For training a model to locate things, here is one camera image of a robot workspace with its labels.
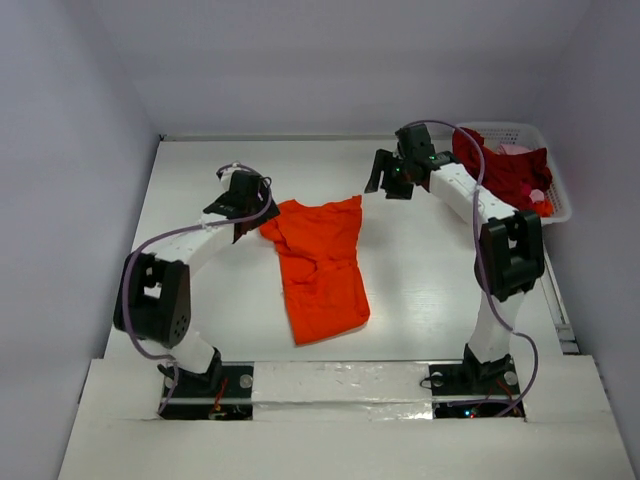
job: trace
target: mounting plate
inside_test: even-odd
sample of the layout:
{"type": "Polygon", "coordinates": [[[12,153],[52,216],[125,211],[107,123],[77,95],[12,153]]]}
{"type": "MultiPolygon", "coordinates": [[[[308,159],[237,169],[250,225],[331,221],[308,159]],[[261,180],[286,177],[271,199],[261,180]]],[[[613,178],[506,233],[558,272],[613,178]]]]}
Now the mounting plate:
{"type": "Polygon", "coordinates": [[[513,364],[507,366],[507,371],[499,377],[493,377],[485,381],[469,382],[465,381],[466,375],[462,363],[442,363],[429,365],[429,379],[431,383],[431,393],[434,397],[452,396],[487,396],[490,394],[504,393],[498,382],[506,385],[513,395],[520,393],[518,383],[507,382],[505,375],[515,375],[513,364]]]}

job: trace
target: plastic basket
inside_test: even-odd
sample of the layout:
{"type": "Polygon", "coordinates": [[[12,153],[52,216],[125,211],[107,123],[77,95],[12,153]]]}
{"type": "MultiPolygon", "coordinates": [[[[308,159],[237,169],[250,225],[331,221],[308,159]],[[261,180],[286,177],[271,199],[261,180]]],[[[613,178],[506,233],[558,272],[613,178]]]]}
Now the plastic basket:
{"type": "Polygon", "coordinates": [[[465,122],[459,127],[475,130],[485,139],[485,145],[491,150],[496,150],[502,143],[508,145],[520,145],[531,150],[537,148],[547,149],[547,166],[553,174],[553,182],[549,190],[545,192],[547,198],[553,204],[553,214],[542,218],[542,225],[566,222],[571,217],[571,205],[567,198],[567,192],[560,178],[560,174],[553,161],[551,151],[544,141],[542,134],[533,125],[511,122],[465,122]]]}

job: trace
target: wire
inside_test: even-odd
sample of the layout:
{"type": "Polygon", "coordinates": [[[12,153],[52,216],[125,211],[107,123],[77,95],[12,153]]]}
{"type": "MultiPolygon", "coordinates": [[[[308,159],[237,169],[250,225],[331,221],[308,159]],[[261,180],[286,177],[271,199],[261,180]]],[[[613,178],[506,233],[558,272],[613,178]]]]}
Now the wire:
{"type": "MultiPolygon", "coordinates": [[[[256,172],[254,169],[241,164],[225,165],[223,167],[220,167],[216,173],[218,175],[221,175],[222,172],[232,167],[258,174],[258,172],[256,172]]],[[[267,192],[268,192],[267,201],[264,207],[262,207],[262,209],[258,213],[254,215],[249,215],[243,218],[225,219],[225,220],[219,220],[217,222],[191,225],[188,227],[177,228],[175,230],[170,230],[168,232],[161,233],[160,235],[156,235],[155,237],[152,237],[149,240],[143,242],[138,248],[136,248],[133,251],[133,253],[131,254],[131,258],[129,259],[129,262],[127,262],[127,266],[125,268],[124,275],[122,278],[122,316],[124,319],[124,328],[127,334],[129,335],[129,338],[131,339],[131,343],[133,344],[134,348],[138,351],[138,353],[140,353],[140,355],[142,355],[143,357],[149,360],[155,360],[155,361],[167,360],[167,362],[169,362],[173,367],[173,379],[171,382],[171,386],[169,387],[169,391],[167,392],[167,395],[164,401],[158,407],[158,415],[160,415],[163,412],[163,410],[166,408],[167,404],[169,403],[169,400],[171,400],[171,397],[175,392],[176,386],[178,385],[178,377],[180,375],[180,369],[178,366],[178,362],[173,355],[169,353],[154,355],[152,353],[147,352],[142,346],[142,344],[140,343],[140,340],[138,340],[138,337],[136,336],[136,333],[133,330],[133,324],[131,322],[131,312],[129,310],[129,290],[131,288],[131,274],[133,272],[133,267],[136,264],[138,257],[144,251],[145,248],[149,247],[150,245],[153,245],[156,242],[159,242],[160,240],[164,240],[165,238],[173,237],[174,235],[180,235],[181,233],[196,232],[196,231],[202,230],[203,228],[206,229],[206,228],[221,227],[223,225],[231,225],[231,224],[242,223],[242,222],[251,222],[253,220],[260,218],[262,215],[264,215],[267,212],[267,210],[271,205],[271,202],[273,201],[273,198],[271,195],[271,182],[269,183],[264,182],[264,185],[267,187],[267,192]]]]}
{"type": "Polygon", "coordinates": [[[209,412],[209,415],[214,415],[220,411],[220,400],[222,399],[222,396],[224,395],[224,391],[227,388],[227,383],[229,383],[229,379],[225,377],[225,379],[222,380],[222,385],[220,385],[220,391],[216,395],[216,398],[213,402],[213,407],[211,407],[211,411],[209,412]]]}
{"type": "MultiPolygon", "coordinates": [[[[508,331],[511,335],[524,338],[527,342],[529,342],[529,345],[531,345],[531,350],[533,351],[533,372],[531,373],[531,378],[529,379],[529,383],[527,384],[525,389],[522,391],[522,393],[516,400],[514,400],[513,402],[510,402],[508,407],[506,407],[504,410],[500,411],[496,415],[496,417],[502,417],[503,415],[511,411],[514,407],[516,407],[524,399],[524,397],[529,393],[529,391],[531,390],[531,387],[533,387],[533,384],[536,381],[536,378],[538,376],[538,366],[539,366],[539,360],[540,360],[539,353],[538,353],[538,346],[536,345],[536,342],[533,340],[533,338],[531,338],[529,335],[527,335],[526,333],[522,333],[514,330],[514,328],[511,325],[505,322],[505,320],[500,316],[500,313],[496,308],[495,302],[493,301],[493,297],[491,296],[491,293],[489,291],[489,280],[487,275],[487,269],[484,264],[484,258],[482,258],[481,251],[480,251],[480,228],[478,225],[478,220],[480,216],[480,211],[479,211],[480,186],[482,185],[482,181],[484,180],[484,173],[486,169],[486,161],[484,158],[484,154],[482,153],[482,148],[480,148],[480,145],[478,145],[478,142],[476,142],[476,140],[467,132],[465,132],[462,128],[457,127],[451,123],[443,122],[442,120],[416,120],[415,122],[406,124],[402,128],[415,127],[416,125],[422,125],[425,123],[434,123],[437,125],[445,125],[447,127],[453,128],[456,132],[460,133],[467,140],[469,140],[471,142],[471,145],[473,145],[473,148],[478,153],[478,156],[480,158],[480,173],[478,174],[478,178],[476,179],[476,186],[473,190],[472,230],[473,230],[473,244],[476,250],[476,258],[478,259],[478,266],[479,266],[478,270],[480,271],[480,284],[481,284],[480,286],[482,287],[482,291],[484,292],[484,295],[486,295],[487,297],[487,301],[489,303],[489,308],[491,309],[491,312],[493,313],[498,323],[502,325],[502,328],[508,331]]],[[[498,400],[491,400],[491,401],[495,403],[504,403],[503,401],[498,401],[498,400]]],[[[458,403],[458,402],[455,402],[455,404],[468,405],[468,403],[458,403]]]]}
{"type": "MultiPolygon", "coordinates": [[[[504,383],[502,383],[500,379],[496,380],[496,383],[507,394],[507,396],[509,397],[509,401],[513,401],[513,393],[511,393],[511,390],[509,389],[509,387],[507,387],[504,383]]],[[[522,413],[520,412],[520,409],[518,407],[514,407],[513,412],[516,415],[522,416],[522,413]]]]}

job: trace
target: orange t-shirt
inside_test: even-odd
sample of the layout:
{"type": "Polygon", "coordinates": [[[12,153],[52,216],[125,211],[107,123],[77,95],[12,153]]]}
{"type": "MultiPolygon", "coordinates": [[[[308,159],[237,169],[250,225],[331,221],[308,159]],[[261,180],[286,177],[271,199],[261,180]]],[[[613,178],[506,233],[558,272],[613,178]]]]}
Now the orange t-shirt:
{"type": "Polygon", "coordinates": [[[358,268],[356,244],[362,197],[321,207],[295,200],[260,233],[280,257],[285,305],[297,345],[317,342],[364,325],[369,304],[358,268]]]}

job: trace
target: clothing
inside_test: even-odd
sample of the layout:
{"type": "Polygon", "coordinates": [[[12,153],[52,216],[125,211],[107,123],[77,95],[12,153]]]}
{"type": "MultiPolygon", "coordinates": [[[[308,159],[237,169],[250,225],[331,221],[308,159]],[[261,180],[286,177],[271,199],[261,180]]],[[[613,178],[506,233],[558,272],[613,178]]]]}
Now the clothing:
{"type": "Polygon", "coordinates": [[[548,199],[533,204],[533,211],[541,217],[550,217],[553,215],[553,204],[548,199]]]}
{"type": "MultiPolygon", "coordinates": [[[[519,210],[533,210],[529,195],[524,195],[521,184],[546,192],[553,179],[547,167],[547,149],[540,148],[518,155],[499,155],[484,147],[484,138],[476,131],[464,129],[482,148],[486,162],[483,186],[503,202],[519,210]]],[[[475,148],[459,132],[453,134],[453,154],[462,162],[467,172],[478,178],[480,159],[475,148]]]]}
{"type": "Polygon", "coordinates": [[[285,305],[297,345],[364,325],[369,304],[356,257],[362,197],[321,207],[295,200],[260,227],[280,257],[285,305]]]}

